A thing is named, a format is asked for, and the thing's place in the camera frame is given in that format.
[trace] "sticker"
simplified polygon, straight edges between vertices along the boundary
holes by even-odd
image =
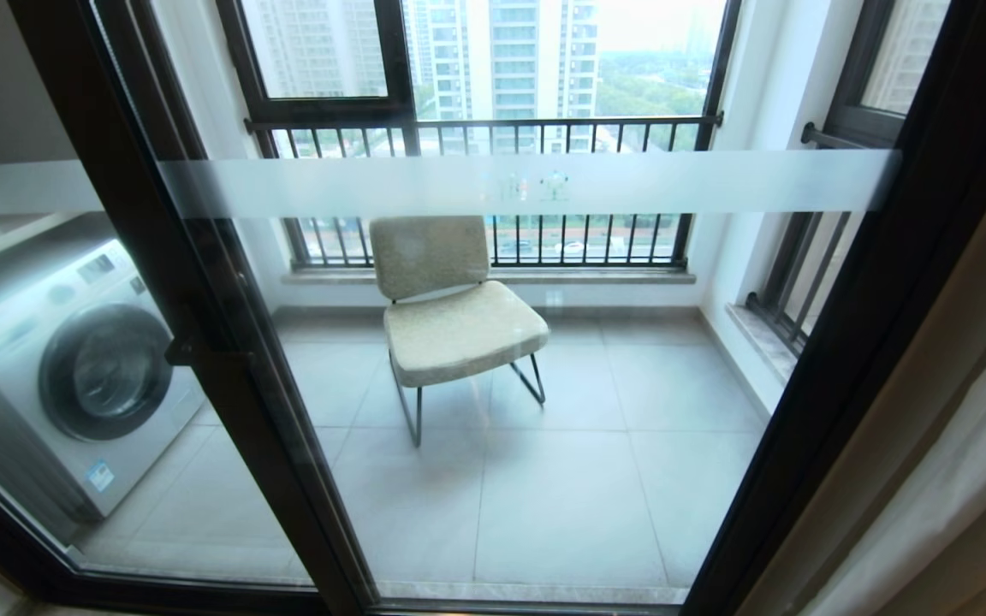
[[[113,471],[110,471],[109,465],[105,464],[105,460],[98,460],[98,463],[93,465],[93,468],[86,473],[86,480],[93,483],[93,487],[98,489],[98,492],[104,492],[105,488],[109,487],[110,483],[113,483]]]

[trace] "front-loading washing machine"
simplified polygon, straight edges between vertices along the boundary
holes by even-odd
[[[60,541],[110,515],[202,406],[169,341],[106,221],[0,256],[0,491]]]

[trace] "sky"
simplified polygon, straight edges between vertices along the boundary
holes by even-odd
[[[717,32],[725,0],[598,0],[603,50],[682,50],[695,8]]]

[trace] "tiled floor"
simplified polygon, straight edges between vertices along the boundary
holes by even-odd
[[[278,324],[384,594],[669,603],[689,588],[762,413],[687,313],[550,327],[544,408],[508,367],[430,387],[417,449],[378,317]],[[80,549],[118,568],[306,583],[207,407]]]

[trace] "metal chair leg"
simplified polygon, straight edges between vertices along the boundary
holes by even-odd
[[[539,363],[535,360],[535,353],[532,353],[532,368],[535,368],[535,382],[539,383],[539,390],[535,390],[535,386],[532,386],[532,382],[527,381],[527,377],[524,373],[521,373],[520,368],[516,367],[516,362],[509,363],[512,366],[512,370],[516,370],[516,375],[520,376],[520,381],[524,382],[527,386],[527,390],[531,391],[533,397],[539,401],[540,405],[543,405],[547,401],[547,393],[543,389],[543,378],[539,375]]]
[[[390,374],[395,375],[398,399],[402,401],[402,412],[406,413],[406,426],[410,429],[410,438],[413,440],[414,447],[419,447],[421,446],[421,390],[423,387],[418,387],[418,421],[414,424],[413,418],[410,417],[410,403],[406,402],[406,393],[402,391],[402,383],[398,382],[398,371],[395,371],[395,355],[387,351],[387,356],[390,359]]]

